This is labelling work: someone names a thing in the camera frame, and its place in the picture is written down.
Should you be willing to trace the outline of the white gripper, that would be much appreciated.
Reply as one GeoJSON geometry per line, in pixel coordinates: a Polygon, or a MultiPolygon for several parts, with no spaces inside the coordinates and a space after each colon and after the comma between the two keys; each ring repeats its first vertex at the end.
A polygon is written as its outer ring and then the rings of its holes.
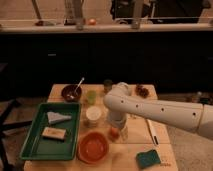
{"type": "MultiPolygon", "coordinates": [[[[125,126],[127,117],[124,113],[109,112],[108,113],[108,122],[120,130],[120,136],[123,141],[128,139],[128,127],[125,126]]],[[[108,138],[114,140],[114,132],[112,127],[108,129],[108,138]]]]}

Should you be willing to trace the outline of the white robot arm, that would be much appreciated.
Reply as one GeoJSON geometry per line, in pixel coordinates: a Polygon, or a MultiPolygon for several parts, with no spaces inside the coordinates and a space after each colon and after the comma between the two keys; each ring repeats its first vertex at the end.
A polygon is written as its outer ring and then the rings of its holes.
{"type": "Polygon", "coordinates": [[[213,140],[213,105],[142,99],[132,96],[124,82],[114,86],[103,103],[109,124],[119,130],[125,127],[127,114],[133,114],[213,140]]]}

